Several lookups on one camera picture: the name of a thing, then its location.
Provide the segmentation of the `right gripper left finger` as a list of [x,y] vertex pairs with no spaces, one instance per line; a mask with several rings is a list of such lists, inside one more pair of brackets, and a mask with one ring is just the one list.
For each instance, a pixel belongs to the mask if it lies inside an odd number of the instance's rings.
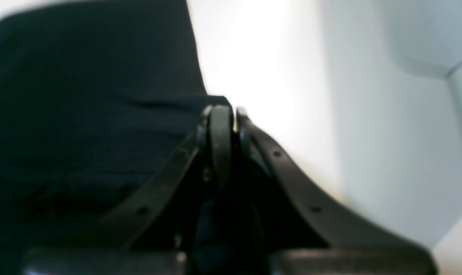
[[23,275],[190,275],[205,192],[229,184],[234,117],[208,106],[149,182],[75,233],[32,249]]

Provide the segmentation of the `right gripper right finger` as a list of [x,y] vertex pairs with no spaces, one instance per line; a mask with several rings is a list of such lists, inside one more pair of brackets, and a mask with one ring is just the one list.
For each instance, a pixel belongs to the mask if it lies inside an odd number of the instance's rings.
[[436,275],[431,254],[355,214],[323,191],[237,108],[243,170],[267,234],[271,275]]

